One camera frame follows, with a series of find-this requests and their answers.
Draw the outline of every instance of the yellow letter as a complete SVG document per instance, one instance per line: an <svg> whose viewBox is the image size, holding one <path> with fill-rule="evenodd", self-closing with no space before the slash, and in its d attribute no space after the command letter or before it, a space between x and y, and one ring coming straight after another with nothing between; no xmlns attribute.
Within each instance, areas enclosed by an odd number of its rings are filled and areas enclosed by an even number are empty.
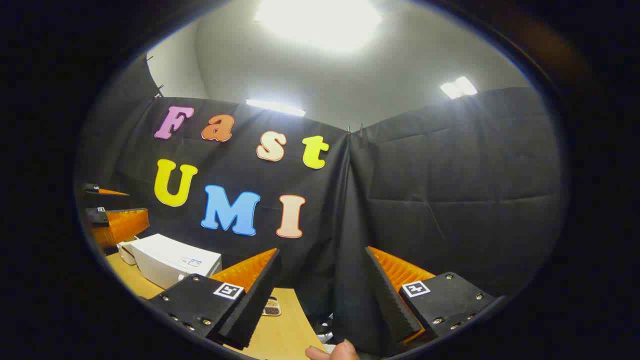
<svg viewBox="0 0 640 360"><path fill-rule="evenodd" d="M260 136L260 144L255 149L260 159L278 161L284 157L284 148L287 137L275 131L267 131Z"/></svg>
<svg viewBox="0 0 640 360"><path fill-rule="evenodd" d="M282 195L280 202L282 203L282 223L280 223L280 228L276 230L276 234L281 238L299 238L302 236L302 231L298 229L300 207L307 200L302 196Z"/></svg>
<svg viewBox="0 0 640 360"><path fill-rule="evenodd" d="M191 178L198 173L198 169L187 164L180 166L180 171L182 172L180 188L178 189L177 194L171 195L166 190L166 187L169 184L169 175L173 169L175 169L175 163L173 161L167 159L158 160L158 173L156 175L154 191L156 192L156 197L160 202L165 205L176 207L187 201L189 188L191 187Z"/></svg>
<svg viewBox="0 0 640 360"><path fill-rule="evenodd" d="M302 139L302 143L307 147L305 153L302 154L302 162L310 168L321 168L324 166L324 160L318 159L320 156L320 150L328 151L329 144L323 143L322 136L311 136L310 138Z"/></svg>

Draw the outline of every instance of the orange ridged pad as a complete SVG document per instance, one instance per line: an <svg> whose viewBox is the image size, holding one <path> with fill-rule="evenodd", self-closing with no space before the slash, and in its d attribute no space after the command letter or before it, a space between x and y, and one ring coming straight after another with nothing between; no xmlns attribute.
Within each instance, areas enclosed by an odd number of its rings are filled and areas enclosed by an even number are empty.
<svg viewBox="0 0 640 360"><path fill-rule="evenodd" d="M276 248L273 248L248 258L247 260L240 261L239 263L214 274L211 276L211 279L242 286L245 291L249 291L255 280L258 278L258 275L260 275L262 269L267 265L276 250Z"/></svg>
<svg viewBox="0 0 640 360"><path fill-rule="evenodd" d="M391 285L396 289L396 292L400 291L402 284L408 284L409 282L418 280L423 281L435 277L435 275L427 270L423 270L401 258L387 254L374 247L369 246L368 248L373 253L373 256L376 257L380 266L382 266L382 269L389 278Z"/></svg>
<svg viewBox="0 0 640 360"><path fill-rule="evenodd" d="M113 193L116 195L128 195L128 193L119 193L119 192L115 192L113 190L107 190L107 189L98 189L98 193Z"/></svg>
<svg viewBox="0 0 640 360"><path fill-rule="evenodd" d="M109 226L92 229L95 241L101 249L114 247L121 241L129 241L149 227L147 209L107 211L106 214Z"/></svg>

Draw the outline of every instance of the wooden table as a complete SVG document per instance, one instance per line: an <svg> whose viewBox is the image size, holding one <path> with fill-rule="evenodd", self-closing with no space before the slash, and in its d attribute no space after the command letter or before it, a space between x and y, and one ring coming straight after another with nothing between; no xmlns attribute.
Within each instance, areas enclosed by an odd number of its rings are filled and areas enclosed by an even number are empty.
<svg viewBox="0 0 640 360"><path fill-rule="evenodd" d="M107 261L121 280L136 295L152 298L163 291L161 287L147 280L136 265L128 265L119 254L107 256ZM274 288L271 296L278 299L280 316L261 316L249 347L232 350L260 360L307 359L305 349L313 345L322 349L322 343L314 333L302 311L293 289Z"/></svg>

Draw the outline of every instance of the pink letter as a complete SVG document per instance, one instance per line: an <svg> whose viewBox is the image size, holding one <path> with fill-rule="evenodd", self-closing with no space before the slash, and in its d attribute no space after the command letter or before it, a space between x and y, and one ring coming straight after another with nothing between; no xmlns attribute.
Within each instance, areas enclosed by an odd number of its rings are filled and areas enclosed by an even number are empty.
<svg viewBox="0 0 640 360"><path fill-rule="evenodd" d="M282 203L282 223L280 228L276 230L276 234L281 238L299 238L302 236L302 231L298 229L300 207L307 200L302 196L282 195L280 202Z"/></svg>
<svg viewBox="0 0 640 360"><path fill-rule="evenodd" d="M185 115L187 117L191 117L193 115L193 108L181 108L179 106L170 106L169 114L167 114L166 118L160 127L160 130L156 131L154 137L158 139L168 139L171 137L170 130L176 131L182 125L182 121L184 120Z"/></svg>

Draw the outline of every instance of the foam letter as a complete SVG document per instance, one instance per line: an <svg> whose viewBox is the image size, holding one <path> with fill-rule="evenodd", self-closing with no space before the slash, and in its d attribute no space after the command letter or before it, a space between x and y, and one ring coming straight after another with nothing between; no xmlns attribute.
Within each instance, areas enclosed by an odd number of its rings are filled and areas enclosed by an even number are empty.
<svg viewBox="0 0 640 360"><path fill-rule="evenodd" d="M307 202L305 198L297 195L282 195L282 223L276 230L276 234L281 238L299 238L302 231L298 229L300 219L300 207Z"/></svg>
<svg viewBox="0 0 640 360"><path fill-rule="evenodd" d="M253 236L253 212L255 205L260 201L260 195L252 192L243 192L238 196L233 206L229 206L229 200L225 189L217 185L207 185L204 191L209 194L207 210L204 220L200 225L208 229L217 229L216 214L222 229L226 231L231 223L236 219L236 224L232 228L233 232L240 235Z"/></svg>
<svg viewBox="0 0 640 360"><path fill-rule="evenodd" d="M284 157L284 148L287 137L275 131L267 131L260 136L260 144L255 149L260 159L279 161Z"/></svg>
<svg viewBox="0 0 640 360"><path fill-rule="evenodd" d="M175 163L171 160L160 159L158 160L158 173L156 175L156 184L154 185L154 191L156 197L160 202L169 206L180 206L187 201L189 196L189 188L191 187L191 178L198 173L198 169L194 166L184 164L180 166L182 172L182 179L180 179L180 188L178 193L171 195L166 191L166 187L169 184L169 175L171 171L175 169Z"/></svg>
<svg viewBox="0 0 640 360"><path fill-rule="evenodd" d="M310 138L302 139L302 143L307 147L305 153L302 154L302 162L310 168L321 168L324 166L324 160L320 160L320 150L328 151L329 144L323 143L322 136L311 136Z"/></svg>
<svg viewBox="0 0 640 360"><path fill-rule="evenodd" d="M211 125L205 126L202 130L204 140L216 139L225 142L231 138L231 127L234 125L234 118L231 115L216 115L209 119Z"/></svg>
<svg viewBox="0 0 640 360"><path fill-rule="evenodd" d="M170 130L174 131L180 128L184 117L191 117L193 115L193 108L181 108L179 106L169 106L169 114L164 118L160 130L156 131L154 137L158 139L168 139L171 137Z"/></svg>

